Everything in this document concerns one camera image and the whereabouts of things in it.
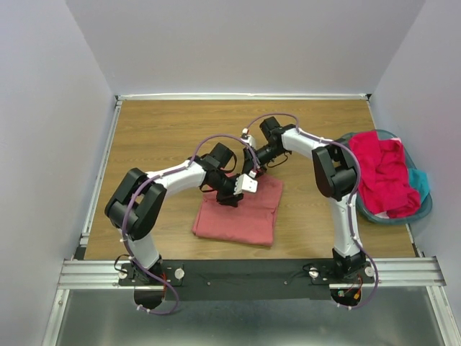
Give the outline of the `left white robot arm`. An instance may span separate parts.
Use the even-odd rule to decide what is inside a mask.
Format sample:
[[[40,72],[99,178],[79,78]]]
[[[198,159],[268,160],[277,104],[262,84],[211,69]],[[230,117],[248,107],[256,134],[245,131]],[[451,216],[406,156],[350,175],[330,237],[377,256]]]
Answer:
[[[135,267],[135,276],[145,285],[164,281],[161,255],[151,231],[168,197],[181,191],[208,186],[221,205],[237,207],[249,176],[225,169],[235,156],[221,143],[205,155],[194,155],[184,163],[157,172],[133,168],[127,172],[105,206],[104,214],[120,231],[121,242]]]

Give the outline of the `salmon pink t shirt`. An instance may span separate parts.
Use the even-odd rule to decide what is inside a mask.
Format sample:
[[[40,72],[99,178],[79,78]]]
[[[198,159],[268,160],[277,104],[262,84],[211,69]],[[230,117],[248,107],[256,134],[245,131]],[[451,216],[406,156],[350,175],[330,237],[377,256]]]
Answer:
[[[282,191],[282,181],[265,174],[258,178],[256,193],[246,194],[236,208],[219,204],[215,192],[206,192],[192,233],[200,238],[271,247]]]

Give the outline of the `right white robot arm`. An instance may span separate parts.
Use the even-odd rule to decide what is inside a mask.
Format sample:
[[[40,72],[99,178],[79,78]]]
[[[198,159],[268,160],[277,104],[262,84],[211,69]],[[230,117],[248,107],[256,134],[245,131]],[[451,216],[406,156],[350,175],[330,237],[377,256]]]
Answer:
[[[258,163],[259,173],[265,173],[268,163],[278,156],[298,153],[313,162],[315,183],[319,192],[328,198],[334,222],[334,247],[331,273],[342,283],[350,281],[367,266],[367,254],[359,235],[356,200],[361,170],[356,156],[346,140],[331,140],[301,129],[299,120],[280,125],[275,113],[260,117],[259,125],[267,143],[256,147],[250,127],[242,130],[243,173]]]

